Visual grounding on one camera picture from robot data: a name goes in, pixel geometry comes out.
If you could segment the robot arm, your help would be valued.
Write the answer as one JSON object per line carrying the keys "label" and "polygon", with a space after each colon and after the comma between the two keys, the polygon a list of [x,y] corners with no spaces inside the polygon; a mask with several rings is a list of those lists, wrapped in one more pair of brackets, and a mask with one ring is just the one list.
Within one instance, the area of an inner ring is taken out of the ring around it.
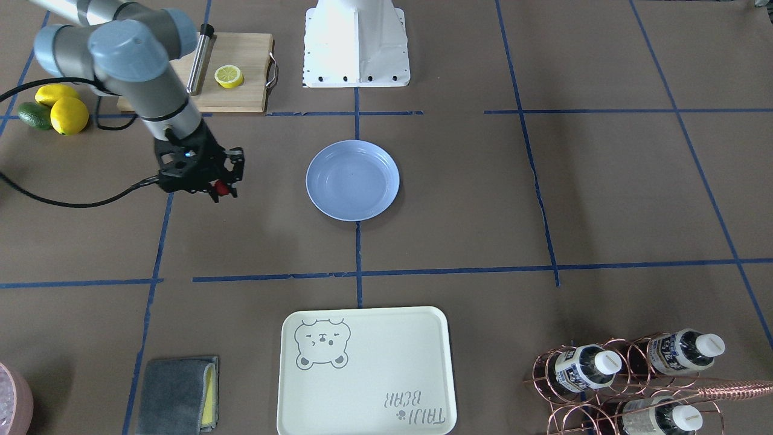
{"label": "robot arm", "polygon": [[125,1],[39,1],[69,20],[39,30],[34,52],[42,69],[124,97],[154,138],[163,191],[237,196],[243,149],[221,147],[171,66],[196,49],[195,22],[176,8]]}

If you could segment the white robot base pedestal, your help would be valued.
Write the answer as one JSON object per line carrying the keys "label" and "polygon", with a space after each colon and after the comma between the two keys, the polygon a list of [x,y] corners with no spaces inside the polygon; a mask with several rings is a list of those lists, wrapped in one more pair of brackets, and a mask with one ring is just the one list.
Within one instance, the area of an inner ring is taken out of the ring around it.
{"label": "white robot base pedestal", "polygon": [[411,82],[405,14],[392,1],[318,1],[304,24],[304,88]]}

